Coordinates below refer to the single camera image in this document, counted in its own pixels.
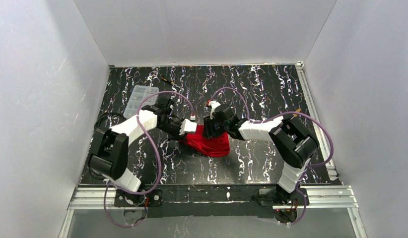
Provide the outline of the red cloth napkin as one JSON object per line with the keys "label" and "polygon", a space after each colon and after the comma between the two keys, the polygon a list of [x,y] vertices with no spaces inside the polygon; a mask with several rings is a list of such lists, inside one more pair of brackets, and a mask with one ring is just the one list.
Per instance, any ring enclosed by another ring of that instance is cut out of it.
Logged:
{"label": "red cloth napkin", "polygon": [[229,136],[226,132],[210,139],[204,137],[203,133],[204,125],[198,125],[195,133],[186,133],[178,141],[205,156],[224,157],[230,153]]}

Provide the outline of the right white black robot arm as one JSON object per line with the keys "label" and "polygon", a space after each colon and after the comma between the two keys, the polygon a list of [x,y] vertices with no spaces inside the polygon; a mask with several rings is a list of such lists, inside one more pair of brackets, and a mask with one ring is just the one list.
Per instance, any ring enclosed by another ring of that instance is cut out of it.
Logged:
{"label": "right white black robot arm", "polygon": [[319,142],[290,112],[267,121],[240,119],[227,104],[208,102],[210,115],[204,119],[203,137],[217,138],[224,133],[238,140],[272,141],[284,160],[278,191],[292,194],[305,172]]}

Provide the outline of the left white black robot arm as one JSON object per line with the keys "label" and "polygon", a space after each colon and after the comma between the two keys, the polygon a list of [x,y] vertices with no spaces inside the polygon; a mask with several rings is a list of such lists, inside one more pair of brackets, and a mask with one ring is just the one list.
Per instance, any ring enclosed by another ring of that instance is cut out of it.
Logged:
{"label": "left white black robot arm", "polygon": [[160,177],[147,191],[140,192],[141,185],[133,172],[128,168],[129,146],[148,131],[158,128],[174,139],[184,137],[187,133],[194,133],[197,124],[195,117],[179,119],[171,115],[174,101],[163,98],[154,105],[140,108],[138,113],[126,121],[109,129],[97,128],[93,134],[90,151],[87,157],[88,168],[108,179],[113,185],[134,195],[145,195],[152,192],[158,185]]}

